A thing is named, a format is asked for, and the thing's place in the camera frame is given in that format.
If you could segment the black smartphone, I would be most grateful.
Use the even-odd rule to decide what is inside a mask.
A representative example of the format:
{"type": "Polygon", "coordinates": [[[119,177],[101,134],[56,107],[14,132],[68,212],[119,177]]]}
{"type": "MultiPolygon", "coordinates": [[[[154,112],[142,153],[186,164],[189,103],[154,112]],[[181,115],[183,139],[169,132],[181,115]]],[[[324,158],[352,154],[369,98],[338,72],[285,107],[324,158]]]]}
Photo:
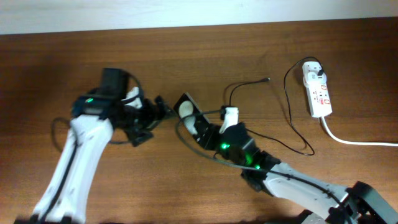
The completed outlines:
{"type": "Polygon", "coordinates": [[[205,115],[199,115],[201,110],[188,93],[184,93],[179,98],[174,105],[174,111],[180,118],[184,118],[191,114],[193,115],[184,119],[184,126],[200,147],[206,150],[211,150],[213,146],[210,139],[211,134],[214,131],[214,126],[209,122],[205,115]]]}

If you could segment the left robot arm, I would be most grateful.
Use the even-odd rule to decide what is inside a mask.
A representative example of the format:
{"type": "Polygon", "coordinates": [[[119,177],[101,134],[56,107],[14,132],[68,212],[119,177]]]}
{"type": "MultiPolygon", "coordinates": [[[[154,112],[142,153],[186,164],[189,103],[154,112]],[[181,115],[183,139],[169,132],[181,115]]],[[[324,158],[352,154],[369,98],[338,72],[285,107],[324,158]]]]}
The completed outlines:
{"type": "Polygon", "coordinates": [[[153,138],[152,130],[174,115],[161,96],[144,96],[134,75],[104,68],[99,87],[79,96],[72,106],[68,136],[52,179],[29,218],[16,223],[85,223],[86,205],[101,155],[116,129],[134,147],[153,138]]]}

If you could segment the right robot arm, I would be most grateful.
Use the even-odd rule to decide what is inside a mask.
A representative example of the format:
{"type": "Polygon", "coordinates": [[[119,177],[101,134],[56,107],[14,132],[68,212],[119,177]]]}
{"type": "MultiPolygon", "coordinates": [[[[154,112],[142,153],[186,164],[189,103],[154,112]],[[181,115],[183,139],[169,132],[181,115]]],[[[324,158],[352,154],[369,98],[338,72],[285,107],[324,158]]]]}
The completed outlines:
{"type": "Polygon", "coordinates": [[[243,123],[223,133],[218,125],[211,124],[199,131],[197,142],[239,166],[241,177],[255,191],[299,204],[327,223],[397,223],[397,212],[370,185],[335,185],[296,171],[261,151],[243,123]]]}

